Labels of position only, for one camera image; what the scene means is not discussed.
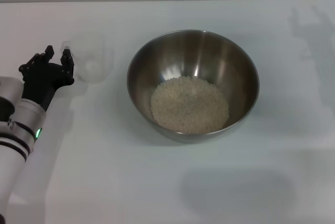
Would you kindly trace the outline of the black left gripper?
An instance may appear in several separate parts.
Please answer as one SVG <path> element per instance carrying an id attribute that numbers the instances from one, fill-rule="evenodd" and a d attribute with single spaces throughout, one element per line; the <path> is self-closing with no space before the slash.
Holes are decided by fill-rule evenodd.
<path id="1" fill-rule="evenodd" d="M 62 65 L 49 63 L 53 56 L 53 46 L 47 46 L 43 53 L 36 53 L 18 69 L 24 82 L 22 98 L 35 102 L 43 110 L 49 108 L 59 88 L 74 83 L 74 61 L 70 49 L 63 50 Z"/>

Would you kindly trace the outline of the clear plastic measuring cup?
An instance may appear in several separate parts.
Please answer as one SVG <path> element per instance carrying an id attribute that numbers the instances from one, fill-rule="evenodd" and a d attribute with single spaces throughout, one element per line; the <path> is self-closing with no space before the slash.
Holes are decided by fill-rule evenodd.
<path id="1" fill-rule="evenodd" d="M 114 50 L 101 33 L 80 33 L 62 42 L 61 49 L 70 50 L 76 75 L 84 82 L 101 82 L 113 68 Z"/>

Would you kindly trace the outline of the stainless steel mixing bowl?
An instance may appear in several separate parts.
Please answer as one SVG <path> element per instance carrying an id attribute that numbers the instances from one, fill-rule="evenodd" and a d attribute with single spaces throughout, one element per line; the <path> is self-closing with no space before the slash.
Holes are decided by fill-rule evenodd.
<path id="1" fill-rule="evenodd" d="M 190 135 L 159 126 L 150 100 L 155 88 L 174 77 L 196 76 L 216 85 L 229 104 L 229 119 L 219 130 Z M 127 72 L 129 97 L 142 117 L 161 135 L 180 143 L 206 142 L 237 130 L 254 108 L 260 91 L 258 71 L 235 42 L 204 30 L 178 30 L 147 42 Z"/>

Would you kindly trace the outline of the white rice grains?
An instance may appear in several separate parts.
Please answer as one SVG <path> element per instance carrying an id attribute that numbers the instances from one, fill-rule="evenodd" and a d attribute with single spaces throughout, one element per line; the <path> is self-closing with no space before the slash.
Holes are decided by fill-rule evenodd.
<path id="1" fill-rule="evenodd" d="M 180 133 L 221 130 L 229 119 L 229 105 L 214 84 L 181 76 L 158 85 L 151 96 L 151 112 L 158 125 Z"/>

